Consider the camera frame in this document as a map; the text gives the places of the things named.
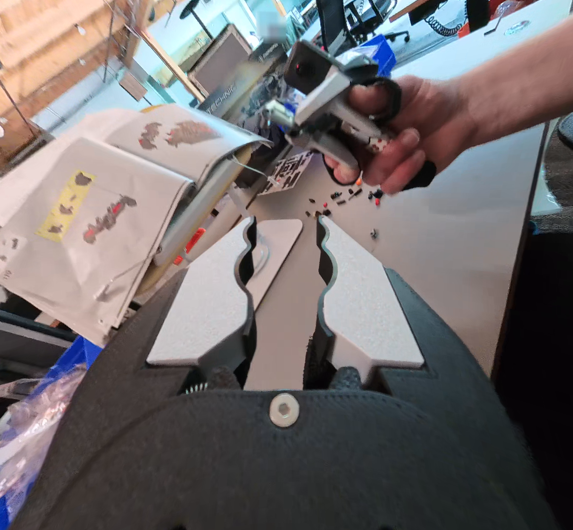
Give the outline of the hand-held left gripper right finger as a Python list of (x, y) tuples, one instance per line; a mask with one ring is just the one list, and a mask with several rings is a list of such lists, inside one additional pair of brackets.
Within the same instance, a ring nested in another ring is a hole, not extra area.
[(306, 350), (304, 389), (327, 389), (351, 368), (361, 386), (380, 368), (420, 370), (425, 359), (382, 263), (323, 215), (317, 218), (325, 283)]

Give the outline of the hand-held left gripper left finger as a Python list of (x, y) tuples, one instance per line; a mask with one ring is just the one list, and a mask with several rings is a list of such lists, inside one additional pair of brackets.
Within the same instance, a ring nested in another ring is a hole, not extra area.
[(247, 217), (190, 264), (147, 355), (150, 366), (186, 366), (208, 377), (226, 367), (245, 384), (256, 349), (257, 221)]

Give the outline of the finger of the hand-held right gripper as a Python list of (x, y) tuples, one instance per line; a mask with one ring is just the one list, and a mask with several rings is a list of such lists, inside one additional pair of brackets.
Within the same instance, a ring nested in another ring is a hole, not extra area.
[(310, 133), (286, 128), (285, 137), (296, 147), (322, 154), (327, 167), (332, 170), (359, 171), (355, 155), (356, 139), (343, 130), (336, 128), (333, 131)]
[(328, 104), (350, 86), (350, 79), (339, 68), (332, 66), (324, 80), (299, 103), (294, 118), (297, 127), (303, 127), (321, 115)]

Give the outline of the person's right forearm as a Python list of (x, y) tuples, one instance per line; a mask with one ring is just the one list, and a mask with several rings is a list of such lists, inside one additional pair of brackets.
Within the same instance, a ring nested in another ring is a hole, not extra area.
[(467, 148), (572, 112), (572, 16), (463, 75)]

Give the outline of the scattered small lego pieces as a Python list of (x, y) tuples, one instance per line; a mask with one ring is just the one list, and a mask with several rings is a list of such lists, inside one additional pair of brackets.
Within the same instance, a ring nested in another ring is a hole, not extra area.
[(379, 207), (382, 201), (383, 191), (379, 187), (368, 188), (360, 176), (349, 186), (332, 189), (324, 197), (309, 197), (307, 207), (303, 211), (305, 218), (316, 219), (319, 216), (332, 218), (338, 209), (345, 209), (349, 204), (356, 203), (360, 199)]

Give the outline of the lego set box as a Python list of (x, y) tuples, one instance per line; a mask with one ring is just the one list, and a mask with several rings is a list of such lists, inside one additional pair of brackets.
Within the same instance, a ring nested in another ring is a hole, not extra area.
[(286, 99), (288, 87), (283, 74), (287, 58), (281, 45), (273, 45), (264, 53), (252, 53), (198, 110), (276, 141), (275, 137), (280, 135), (278, 126), (267, 124), (262, 109), (271, 100)]

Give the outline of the lego instruction booklet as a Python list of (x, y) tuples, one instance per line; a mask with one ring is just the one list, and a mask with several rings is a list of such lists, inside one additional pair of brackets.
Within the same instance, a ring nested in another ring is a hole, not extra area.
[(1, 179), (1, 287), (103, 346), (262, 146), (177, 104), (88, 115)]

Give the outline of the person's right hand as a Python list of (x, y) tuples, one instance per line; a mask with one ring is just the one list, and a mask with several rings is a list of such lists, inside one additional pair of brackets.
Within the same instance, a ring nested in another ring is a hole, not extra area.
[(393, 138), (381, 152), (374, 154), (364, 141), (338, 133), (358, 165), (348, 167), (326, 156), (325, 163), (337, 182), (349, 184), (361, 172), (364, 183), (394, 195), (405, 190), (427, 161), (439, 173), (468, 149), (475, 124), (461, 78), (430, 80), (406, 75), (397, 79), (397, 86), (402, 91), (400, 111), (385, 125)]

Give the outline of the black sticker sheet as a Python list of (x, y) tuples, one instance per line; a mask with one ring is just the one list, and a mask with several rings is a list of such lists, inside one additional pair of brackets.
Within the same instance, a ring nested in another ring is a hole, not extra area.
[(259, 195), (275, 194), (294, 188), (312, 158), (312, 151), (304, 151), (278, 161)]

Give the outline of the clear plastic bags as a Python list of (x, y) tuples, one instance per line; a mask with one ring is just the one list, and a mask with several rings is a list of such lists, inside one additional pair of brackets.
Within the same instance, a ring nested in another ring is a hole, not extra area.
[(6, 501), (28, 493), (86, 373), (86, 363), (76, 364), (9, 408), (7, 430), (1, 434), (1, 497)]
[(343, 70), (351, 70), (362, 67), (374, 67), (378, 70), (376, 54), (378, 45), (355, 47), (335, 57), (335, 60), (343, 67)]

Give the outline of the orange plastic object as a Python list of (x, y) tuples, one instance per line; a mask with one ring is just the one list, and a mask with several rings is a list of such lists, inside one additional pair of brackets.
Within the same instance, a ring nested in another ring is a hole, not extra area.
[(180, 266), (182, 264), (183, 260), (189, 259), (190, 251), (192, 250), (193, 247), (195, 247), (195, 245), (202, 238), (202, 236), (204, 235), (205, 232), (206, 232), (206, 229), (203, 227), (200, 227), (194, 233), (194, 235), (190, 238), (190, 240), (185, 245), (183, 252), (181, 254), (179, 254), (178, 256), (176, 256), (175, 260), (173, 261), (174, 266)]

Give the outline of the black framed grey panel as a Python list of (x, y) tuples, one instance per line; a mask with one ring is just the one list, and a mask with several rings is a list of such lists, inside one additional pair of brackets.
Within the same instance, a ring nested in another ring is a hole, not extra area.
[(207, 97), (223, 84), (252, 52), (253, 49), (237, 26), (227, 24), (187, 71), (187, 76), (201, 91), (201, 95)]

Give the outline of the white book stand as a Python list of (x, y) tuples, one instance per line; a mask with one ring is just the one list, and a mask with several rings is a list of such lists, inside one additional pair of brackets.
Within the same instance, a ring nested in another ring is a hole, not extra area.
[[(95, 304), (106, 304), (107, 315), (118, 317), (130, 300), (151, 290), (164, 276), (211, 210), (232, 187), (240, 168), (247, 165), (254, 145), (247, 145), (223, 158), (211, 170), (200, 189), (190, 192), (190, 201), (181, 211), (170, 211), (160, 226), (149, 212), (137, 212), (134, 221), (119, 226), (117, 234), (103, 230), (96, 244), (96, 263), (84, 290)], [(257, 308), (268, 287), (297, 241), (303, 223), (299, 219), (261, 221), (254, 254), (254, 279), (247, 289), (254, 293)]]

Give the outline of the black floor lamp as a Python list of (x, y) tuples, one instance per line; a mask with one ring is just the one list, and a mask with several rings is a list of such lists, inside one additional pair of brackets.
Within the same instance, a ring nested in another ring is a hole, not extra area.
[(195, 20), (195, 23), (201, 28), (207, 37), (207, 41), (214, 40), (213, 30), (209, 28), (210, 20), (207, 18), (206, 6), (211, 4), (211, 0), (189, 0), (179, 15), (180, 21), (185, 21), (189, 18)]

